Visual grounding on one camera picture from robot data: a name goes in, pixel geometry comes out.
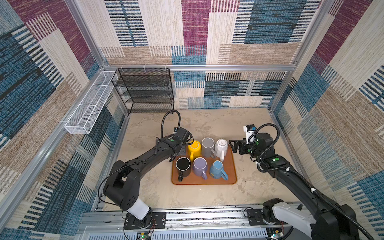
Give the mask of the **yellow mug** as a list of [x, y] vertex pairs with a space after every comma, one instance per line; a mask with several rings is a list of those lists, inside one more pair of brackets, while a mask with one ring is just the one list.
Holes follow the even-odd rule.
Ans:
[[187, 147], [187, 156], [190, 161], [193, 162], [196, 158], [201, 156], [202, 146], [199, 141], [194, 141], [191, 145]]

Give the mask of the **black mug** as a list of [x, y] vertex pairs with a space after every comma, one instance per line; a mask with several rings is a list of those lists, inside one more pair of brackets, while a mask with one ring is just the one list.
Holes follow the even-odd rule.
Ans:
[[178, 171], [178, 181], [182, 182], [191, 174], [191, 161], [187, 157], [181, 157], [176, 161], [176, 168]]

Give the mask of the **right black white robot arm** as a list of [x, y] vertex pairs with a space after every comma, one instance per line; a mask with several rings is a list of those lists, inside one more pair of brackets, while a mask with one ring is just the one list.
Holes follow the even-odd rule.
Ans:
[[313, 240], [358, 240], [365, 229], [357, 222], [355, 211], [339, 205], [305, 179], [283, 156], [275, 153], [273, 139], [258, 130], [247, 132], [247, 138], [230, 140], [234, 153], [249, 155], [261, 173], [268, 173], [286, 186], [308, 209], [309, 213], [293, 209], [281, 199], [264, 203], [267, 223], [285, 222]]

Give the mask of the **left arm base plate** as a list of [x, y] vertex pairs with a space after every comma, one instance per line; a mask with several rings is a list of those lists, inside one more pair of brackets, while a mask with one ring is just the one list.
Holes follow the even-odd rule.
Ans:
[[166, 212], [152, 212], [149, 211], [143, 220], [138, 220], [132, 214], [127, 213], [124, 222], [124, 230], [138, 230], [138, 229], [164, 229], [167, 220]]

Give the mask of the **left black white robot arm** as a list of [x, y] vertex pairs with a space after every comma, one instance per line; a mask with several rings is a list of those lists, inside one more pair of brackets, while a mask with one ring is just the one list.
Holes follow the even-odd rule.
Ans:
[[129, 217], [135, 217], [140, 227], [149, 227], [153, 211], [139, 199], [141, 179], [162, 161], [175, 159], [192, 139], [188, 130], [179, 128], [174, 134], [156, 138], [155, 146], [139, 157], [115, 162], [106, 178], [103, 194]]

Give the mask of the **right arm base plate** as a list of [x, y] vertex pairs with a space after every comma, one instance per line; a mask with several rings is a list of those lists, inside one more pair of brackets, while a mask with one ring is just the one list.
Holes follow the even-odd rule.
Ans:
[[244, 217], [249, 221], [250, 226], [290, 226], [288, 223], [277, 220], [274, 216], [266, 220], [263, 209], [254, 209], [251, 207], [243, 210]]

